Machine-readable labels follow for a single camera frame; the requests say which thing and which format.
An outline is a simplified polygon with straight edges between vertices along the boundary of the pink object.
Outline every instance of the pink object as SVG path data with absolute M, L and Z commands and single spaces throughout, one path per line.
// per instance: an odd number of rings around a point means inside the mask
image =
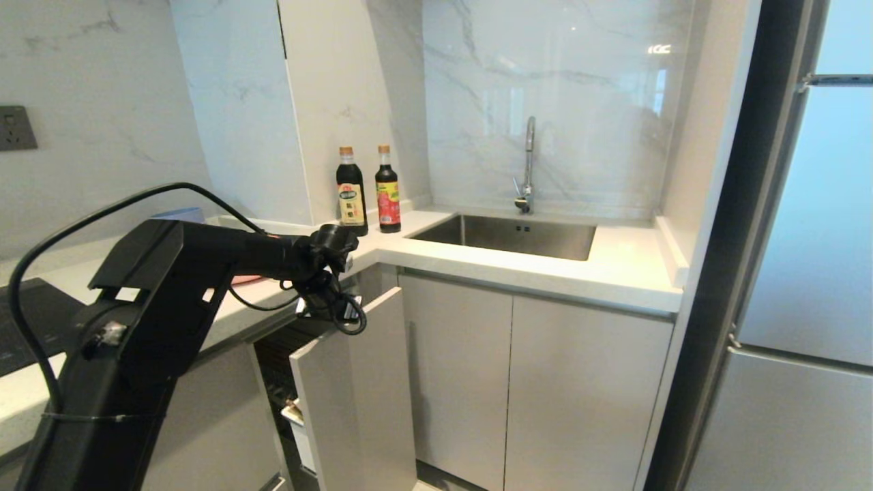
M 262 276 L 257 276 L 256 274 L 249 274 L 245 276 L 234 276 L 233 280 L 230 282 L 231 285 L 242 285 L 243 283 L 251 283 L 253 281 L 257 281 L 263 278 Z

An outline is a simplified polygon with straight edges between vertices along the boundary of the robotic arm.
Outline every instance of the robotic arm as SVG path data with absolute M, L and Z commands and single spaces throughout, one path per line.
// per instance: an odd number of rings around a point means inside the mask
M 176 380 L 233 277 L 289 280 L 313 316 L 339 324 L 350 300 L 338 275 L 357 245 L 338 225 L 310 237 L 166 220 L 133 229 L 91 281 L 98 300 L 73 320 L 58 381 L 64 407 L 44 415 L 17 489 L 139 489 Z M 139 293 L 119 300 L 122 288 Z

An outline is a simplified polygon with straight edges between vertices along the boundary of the black stovetop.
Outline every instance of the black stovetop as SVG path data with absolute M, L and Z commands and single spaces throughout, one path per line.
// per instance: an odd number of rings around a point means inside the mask
M 36 362 L 12 321 L 6 291 L 0 288 L 0 377 Z M 21 305 L 48 356 L 65 350 L 63 334 L 72 329 L 72 317 L 84 307 L 39 278 L 22 283 Z

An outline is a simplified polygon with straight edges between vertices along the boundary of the yellow label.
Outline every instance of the yellow label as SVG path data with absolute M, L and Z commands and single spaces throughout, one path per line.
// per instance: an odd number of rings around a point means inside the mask
M 345 226 L 364 225 L 367 214 L 359 184 L 340 184 L 340 223 Z
M 400 184 L 397 181 L 393 183 L 376 183 L 376 193 L 381 197 L 382 193 L 388 194 L 388 200 L 400 201 Z

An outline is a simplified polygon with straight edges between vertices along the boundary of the marble backsplash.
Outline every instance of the marble backsplash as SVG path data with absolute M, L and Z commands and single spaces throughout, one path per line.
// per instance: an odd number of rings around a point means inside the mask
M 0 62 L 0 103 L 27 107 L 39 145 L 0 154 L 0 261 L 136 191 L 211 186 L 165 0 L 3 0 Z M 63 246 L 184 206 L 213 212 L 193 193 L 169 193 Z
M 210 177 L 243 213 L 313 222 L 275 0 L 174 0 Z
M 534 211 L 651 218 L 694 0 L 424 0 L 437 204 L 513 209 L 536 116 Z
M 402 199 L 427 203 L 421 0 L 279 6 L 314 223 L 337 218 L 340 146 L 354 148 L 369 209 L 381 144 L 391 146 Z

